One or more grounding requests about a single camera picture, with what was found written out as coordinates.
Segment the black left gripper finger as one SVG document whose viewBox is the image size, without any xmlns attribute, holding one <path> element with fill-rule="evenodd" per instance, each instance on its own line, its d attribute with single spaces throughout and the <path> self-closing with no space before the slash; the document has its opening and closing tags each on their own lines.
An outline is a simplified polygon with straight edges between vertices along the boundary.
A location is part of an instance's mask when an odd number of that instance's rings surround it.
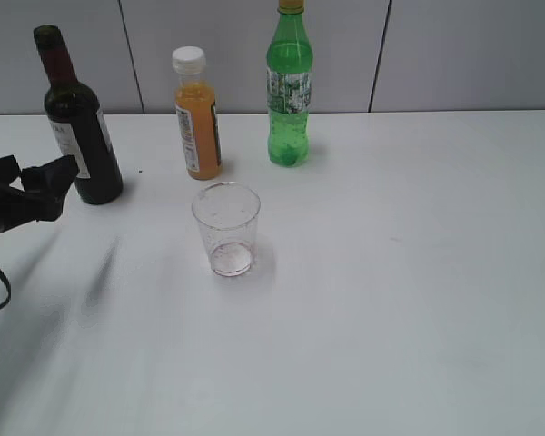
<svg viewBox="0 0 545 436">
<path fill-rule="evenodd" d="M 9 186 L 19 177 L 19 165 L 13 155 L 0 158 L 0 184 Z"/>
<path fill-rule="evenodd" d="M 21 182 L 32 218 L 43 222 L 56 221 L 63 213 L 64 201 L 78 173 L 79 168 L 72 155 L 23 169 Z"/>
</svg>

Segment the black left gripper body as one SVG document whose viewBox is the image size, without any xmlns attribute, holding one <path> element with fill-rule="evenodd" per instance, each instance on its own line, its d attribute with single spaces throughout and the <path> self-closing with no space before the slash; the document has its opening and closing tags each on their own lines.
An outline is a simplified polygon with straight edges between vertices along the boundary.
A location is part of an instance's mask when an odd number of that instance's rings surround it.
<svg viewBox="0 0 545 436">
<path fill-rule="evenodd" d="M 32 195 L 0 183 L 0 233 L 38 219 Z"/>
</svg>

